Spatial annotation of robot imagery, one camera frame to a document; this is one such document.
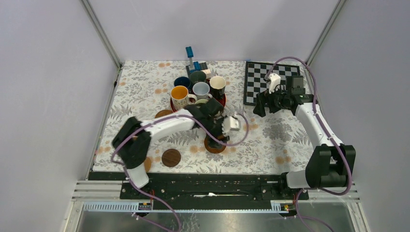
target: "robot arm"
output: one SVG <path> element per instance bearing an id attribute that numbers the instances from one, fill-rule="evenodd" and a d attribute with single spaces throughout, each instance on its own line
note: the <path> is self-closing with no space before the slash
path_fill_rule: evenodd
<path id="1" fill-rule="evenodd" d="M 257 104 L 253 112 L 259 116 L 265 116 L 265 104 L 269 106 L 269 112 L 275 113 L 281 109 L 291 110 L 293 115 L 302 123 L 310 141 L 314 147 L 313 154 L 305 170 L 284 173 L 284 187 L 291 189 L 300 188 L 325 188 L 347 186 L 347 169 L 344 166 L 339 153 L 333 143 L 328 140 L 322 126 L 318 122 L 313 111 L 316 104 L 316 114 L 320 117 L 324 127 L 330 132 L 336 144 L 345 156 L 350 170 L 353 170 L 356 152 L 351 145 L 344 145 L 329 128 L 323 118 L 320 107 L 313 102 L 313 95 L 306 94 L 303 88 L 303 77 L 287 77 L 286 81 L 280 80 L 277 74 L 270 74 L 269 90 L 257 95 Z"/>
<path id="2" fill-rule="evenodd" d="M 238 131 L 241 128 L 240 122 L 235 115 L 214 119 L 214 116 L 221 110 L 223 110 L 223 106 L 217 100 L 211 99 L 200 108 L 196 105 L 188 105 L 185 109 L 179 110 L 171 115 L 156 118 L 155 120 L 138 121 L 135 117 L 130 117 L 113 139 L 113 147 L 117 148 L 137 129 L 150 125 L 140 131 L 136 137 L 126 142 L 118 151 L 118 155 L 124 162 L 127 173 L 133 183 L 140 188 L 149 181 L 144 168 L 144 161 L 149 146 L 153 141 L 178 131 L 187 131 L 199 127 L 192 119 L 181 116 L 195 118 L 215 138 L 225 143 L 229 141 L 229 133 Z M 209 140 L 208 144 L 214 148 L 221 146 L 213 140 Z"/>

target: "round coaster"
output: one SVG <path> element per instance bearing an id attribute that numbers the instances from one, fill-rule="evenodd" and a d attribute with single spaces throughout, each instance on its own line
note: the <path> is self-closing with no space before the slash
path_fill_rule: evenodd
<path id="1" fill-rule="evenodd" d="M 161 110 L 155 115 L 155 118 L 162 117 L 165 115 L 170 115 L 170 114 L 172 114 L 172 110 Z"/>
<path id="2" fill-rule="evenodd" d="M 149 172 L 149 170 L 151 169 L 151 164 L 152 164 L 151 158 L 147 157 L 144 161 L 145 172 Z"/>
<path id="3" fill-rule="evenodd" d="M 206 148 L 207 151 L 209 151 L 210 153 L 213 153 L 213 154 L 219 154 L 219 153 L 221 153 L 222 151 L 225 150 L 226 146 L 222 146 L 221 149 L 216 149 L 216 148 L 210 147 L 208 145 L 208 138 L 209 138 L 209 136 L 207 135 L 205 137 L 205 140 L 204 140 L 204 145 L 205 145 L 205 148 Z"/>
<path id="4" fill-rule="evenodd" d="M 181 154 L 175 149 L 168 149 L 162 154 L 162 163 L 167 167 L 175 167 L 181 161 Z"/>

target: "blue handle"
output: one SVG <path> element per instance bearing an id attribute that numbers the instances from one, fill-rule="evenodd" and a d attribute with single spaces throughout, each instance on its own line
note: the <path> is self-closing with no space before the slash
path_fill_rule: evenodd
<path id="1" fill-rule="evenodd" d="M 191 46 L 186 47 L 185 50 L 187 51 L 188 58 L 192 58 L 193 57 L 193 52 L 192 52 Z"/>

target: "table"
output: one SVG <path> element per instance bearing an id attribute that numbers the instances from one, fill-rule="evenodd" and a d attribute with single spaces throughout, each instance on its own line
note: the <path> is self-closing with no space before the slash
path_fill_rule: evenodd
<path id="1" fill-rule="evenodd" d="M 226 115 L 243 113 L 250 132 L 246 141 L 236 147 L 227 147 L 220 154 L 212 154 L 204 147 L 202 129 L 181 131 L 154 141 L 147 157 L 152 161 L 150 172 L 162 173 L 226 173 L 226 174 L 280 174 L 304 169 L 313 152 L 302 124 L 290 111 L 281 110 L 265 117 L 255 115 L 253 106 L 243 105 L 245 61 L 206 61 L 213 75 L 227 81 Z M 288 61 L 282 64 L 299 65 Z M 109 118 L 96 151 L 93 171 L 122 171 L 120 165 L 110 161 L 114 151 L 111 141 L 124 122 L 131 116 L 139 120 L 153 119 L 155 114 L 170 109 L 170 91 L 179 76 L 186 76 L 188 61 L 126 61 L 122 69 Z M 307 92 L 310 90 L 305 81 Z M 239 141 L 245 127 L 230 136 Z M 161 156 L 167 149 L 177 149 L 181 162 L 169 168 L 162 164 Z"/>

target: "metal frame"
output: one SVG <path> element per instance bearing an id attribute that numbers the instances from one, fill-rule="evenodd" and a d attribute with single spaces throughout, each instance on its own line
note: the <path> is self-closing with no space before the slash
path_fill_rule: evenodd
<path id="1" fill-rule="evenodd" d="M 98 129 L 98 134 L 97 134 L 98 136 L 97 136 L 97 139 L 96 139 L 95 144 L 94 144 L 94 150 L 93 150 L 93 153 L 91 155 L 90 161 L 88 163 L 88 168 L 86 170 L 86 174 L 85 174 L 85 177 L 86 177 L 85 179 L 86 180 L 88 180 L 89 172 L 91 171 L 92 166 L 94 165 L 95 156 L 96 156 L 95 151 L 100 146 L 101 136 L 103 135 L 105 125 L 107 123 L 108 116 L 110 114 L 111 105 L 114 101 L 114 95 L 115 95 L 115 92 L 118 88 L 117 83 L 119 81 L 119 78 L 121 77 L 121 74 L 122 74 L 122 67 L 119 69 L 118 74 L 117 74 L 117 76 L 116 76 L 116 78 L 113 82 L 113 88 L 111 89 L 111 91 L 109 93 L 108 102 L 107 102 L 107 105 L 105 106 L 104 115 L 103 115 L 103 118 L 102 118 L 102 121 L 101 121 L 101 125 L 100 125 L 100 128 Z"/>
<path id="2" fill-rule="evenodd" d="M 330 15 L 329 19 L 327 20 L 326 25 L 324 26 L 323 31 L 321 32 L 318 40 L 316 41 L 315 46 L 313 47 L 312 51 L 310 52 L 309 56 L 307 57 L 305 63 L 307 65 L 311 65 L 313 60 L 316 57 L 316 54 L 318 53 L 320 47 L 322 46 L 324 40 L 327 37 L 327 34 L 329 33 L 330 29 L 332 28 L 337 16 L 339 15 L 340 11 L 342 10 L 343 6 L 345 5 L 347 0 L 339 0 L 337 2 L 335 9 L 333 10 L 332 14 Z"/>
<path id="3" fill-rule="evenodd" d="M 110 55 L 111 59 L 113 60 L 115 66 L 120 69 L 121 68 L 121 61 L 118 58 L 117 53 L 115 52 L 112 44 L 110 43 L 107 34 L 105 33 L 103 27 L 101 26 L 100 21 L 97 18 L 97 15 L 95 14 L 91 4 L 89 3 L 88 0 L 80 0 L 81 4 L 84 7 L 84 10 L 86 11 L 87 15 L 89 16 L 98 36 L 101 39 L 101 42 L 104 44 L 105 49 L 107 49 L 108 54 Z"/>
<path id="4" fill-rule="evenodd" d="M 321 32 L 317 42 L 315 43 L 315 46 L 313 47 L 311 53 L 309 54 L 307 60 L 305 61 L 307 65 L 311 65 L 314 58 L 316 57 L 321 45 L 323 44 L 323 41 L 325 40 L 327 34 L 329 33 L 331 27 L 334 24 L 334 21 L 336 20 L 337 16 L 339 15 L 341 9 L 343 8 L 345 2 L 347 0 L 339 0 L 335 9 L 333 10 L 331 16 L 329 17 L 328 22 L 326 23 L 323 31 Z M 98 138 L 95 143 L 95 150 L 98 148 L 100 141 L 101 141 L 101 135 L 103 133 L 103 130 L 105 128 L 105 123 L 108 119 L 108 114 L 111 108 L 111 104 L 114 100 L 114 94 L 117 89 L 117 81 L 119 80 L 121 73 L 122 73 L 122 64 L 120 62 L 120 59 L 118 58 L 118 55 L 116 54 L 113 46 L 111 45 L 105 31 L 103 30 L 90 2 L 88 0 L 80 0 L 82 3 L 87 15 L 89 16 L 96 32 L 98 33 L 104 47 L 106 48 L 108 54 L 110 55 L 112 61 L 114 62 L 115 66 L 118 68 L 118 75 L 116 79 L 114 80 L 114 87 L 112 88 L 112 91 L 109 94 L 109 101 L 107 103 L 105 112 L 104 112 L 104 117 L 101 123 L 101 126 L 99 128 L 99 133 L 98 133 Z M 306 78 L 309 87 L 313 91 L 313 82 L 311 79 L 311 76 L 309 72 L 305 69 L 306 73 Z M 88 175 L 89 171 L 92 169 L 92 165 L 94 163 L 95 159 L 95 154 L 92 155 L 92 158 L 90 160 L 88 169 L 87 169 L 87 174 L 86 174 L 86 180 L 85 181 L 78 181 L 77 185 L 75 187 L 75 191 L 73 193 L 73 198 L 72 201 L 70 202 L 69 205 L 69 211 L 68 211 L 68 217 L 65 219 L 65 223 L 63 224 L 63 231 L 65 232 L 75 232 L 78 229 L 80 219 L 82 212 L 85 210 L 94 210 L 94 211 L 103 211 L 103 210 L 109 210 L 110 212 L 124 212 L 124 207 L 127 205 L 135 205 L 138 202 L 144 202 L 143 200 L 121 200 L 120 193 L 121 193 L 121 188 L 122 184 L 124 181 L 89 181 Z M 335 190 L 335 191 L 340 191 L 342 188 L 330 188 L 330 190 Z M 309 191 L 309 197 L 310 199 L 304 202 L 311 202 L 311 203 L 317 203 L 317 202 L 323 202 L 323 203 L 339 203 L 339 202 L 344 202 L 348 209 L 349 213 L 351 215 L 351 219 L 355 228 L 355 231 L 357 232 L 369 232 L 369 226 L 366 220 L 366 217 L 363 213 L 362 209 L 362 204 L 360 202 L 359 195 L 356 190 L 356 186 L 353 183 L 352 188 L 350 192 L 344 196 L 338 197 L 334 195 L 327 194 L 323 191 Z M 273 209 L 277 206 L 277 204 L 280 203 L 292 203 L 292 201 L 271 201 L 271 204 L 273 206 Z M 170 212 L 169 210 L 161 210 L 161 212 Z M 272 213 L 276 212 L 272 210 L 272 212 L 268 211 L 252 211 L 252 210 L 247 210 L 247 211 L 238 211 L 238 210 L 219 210 L 219 211 L 211 211 L 211 210 L 190 210 L 189 212 L 203 212 L 203 213 L 209 213 L 209 212 L 221 212 L 221 213 Z"/>
<path id="5" fill-rule="evenodd" d="M 127 181 L 78 181 L 72 198 L 72 210 L 67 220 L 65 232 L 75 232 L 80 225 L 81 214 L 84 211 L 95 212 L 135 212 L 138 202 L 147 200 L 121 200 L 121 186 Z M 343 188 L 329 188 L 341 191 Z M 367 219 L 363 213 L 362 204 L 353 183 L 351 190 L 344 196 L 334 196 L 323 191 L 309 191 L 308 203 L 340 203 L 347 206 L 356 232 L 370 232 Z M 272 210 L 176 210 L 179 213 L 281 213 L 278 205 L 292 201 L 271 201 Z M 170 210 L 155 210 L 152 212 L 170 213 Z"/>

